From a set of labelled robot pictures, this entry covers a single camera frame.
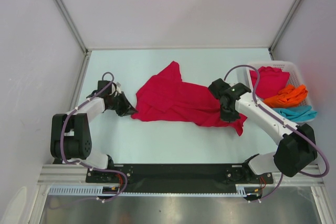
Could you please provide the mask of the white plastic laundry basket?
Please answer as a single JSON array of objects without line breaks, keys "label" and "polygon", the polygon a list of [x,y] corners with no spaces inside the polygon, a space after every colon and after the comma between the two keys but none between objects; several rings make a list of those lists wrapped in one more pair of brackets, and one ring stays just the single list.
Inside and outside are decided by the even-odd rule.
[{"label": "white plastic laundry basket", "polygon": [[[258,86],[259,78],[260,78],[258,69],[262,66],[280,68],[284,72],[289,72],[290,77],[287,82],[287,85],[291,84],[295,86],[296,88],[299,87],[300,85],[305,85],[299,70],[297,69],[295,64],[292,62],[289,62],[289,61],[254,61],[254,62],[248,63],[248,65],[249,66],[245,68],[246,76],[247,76],[247,83],[248,83],[249,88],[251,88],[252,90],[254,89],[254,87]],[[312,102],[310,101],[309,95],[307,95],[305,100],[302,101],[299,106],[304,106],[304,105],[310,105],[312,106],[312,109],[314,110]]]}]

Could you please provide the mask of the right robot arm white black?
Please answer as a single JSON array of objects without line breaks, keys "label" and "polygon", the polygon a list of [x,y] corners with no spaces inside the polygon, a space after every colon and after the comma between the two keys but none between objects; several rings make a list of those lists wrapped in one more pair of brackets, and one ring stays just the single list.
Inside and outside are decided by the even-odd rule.
[{"label": "right robot arm white black", "polygon": [[217,79],[208,90],[220,103],[222,121],[233,123],[244,115],[277,145],[275,152],[256,154],[246,161],[248,166],[242,169],[245,181],[254,183],[267,172],[281,172],[287,177],[294,177],[317,159],[314,131],[308,124],[299,125],[282,118],[242,83],[230,86],[224,80]]}]

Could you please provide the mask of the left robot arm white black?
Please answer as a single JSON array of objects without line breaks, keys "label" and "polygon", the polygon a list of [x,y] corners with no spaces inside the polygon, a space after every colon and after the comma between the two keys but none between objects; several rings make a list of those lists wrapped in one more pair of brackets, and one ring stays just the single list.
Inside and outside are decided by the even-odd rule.
[{"label": "left robot arm white black", "polygon": [[110,182],[116,175],[113,159],[93,148],[89,127],[90,122],[106,110],[115,111],[120,117],[138,112],[121,91],[119,83],[99,80],[97,89],[84,103],[52,117],[50,153],[66,164],[97,168],[98,176]]}]

